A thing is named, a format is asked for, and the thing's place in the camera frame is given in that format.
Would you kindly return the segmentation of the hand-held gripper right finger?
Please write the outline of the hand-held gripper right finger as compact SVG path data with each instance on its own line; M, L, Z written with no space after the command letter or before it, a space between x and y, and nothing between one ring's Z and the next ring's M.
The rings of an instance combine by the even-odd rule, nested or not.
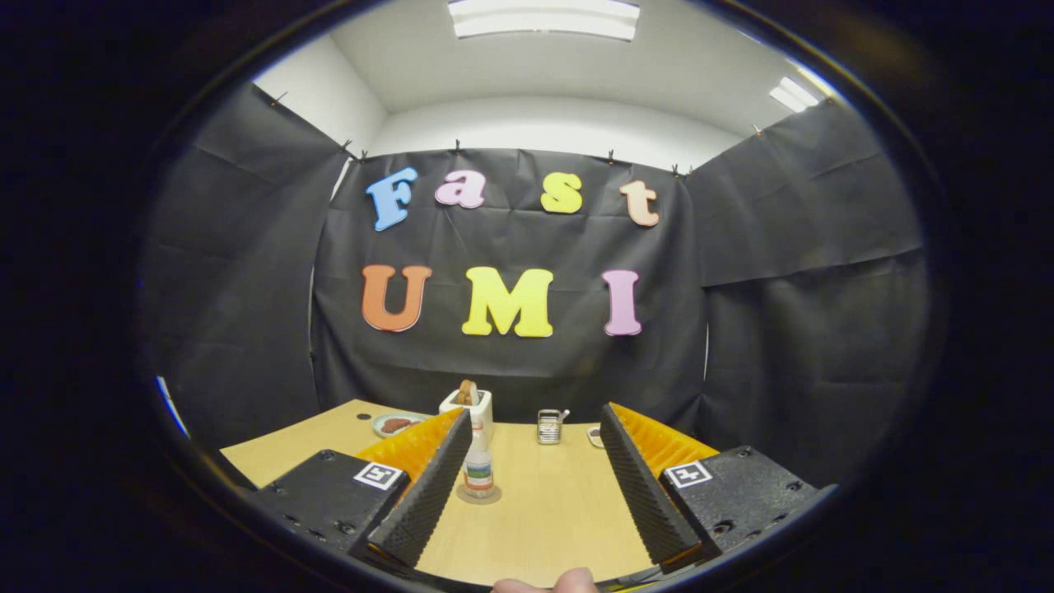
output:
M757 543L833 492L757 448L717 451L617 403L602 408L601 440L649 559L665 573Z

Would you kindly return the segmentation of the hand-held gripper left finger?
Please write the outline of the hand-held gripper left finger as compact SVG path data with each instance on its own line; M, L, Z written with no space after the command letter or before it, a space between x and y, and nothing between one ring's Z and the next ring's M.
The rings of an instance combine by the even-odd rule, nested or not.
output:
M254 503L343 555L414 569L471 443L471 414L448 410L355 455L317 451L257 489Z

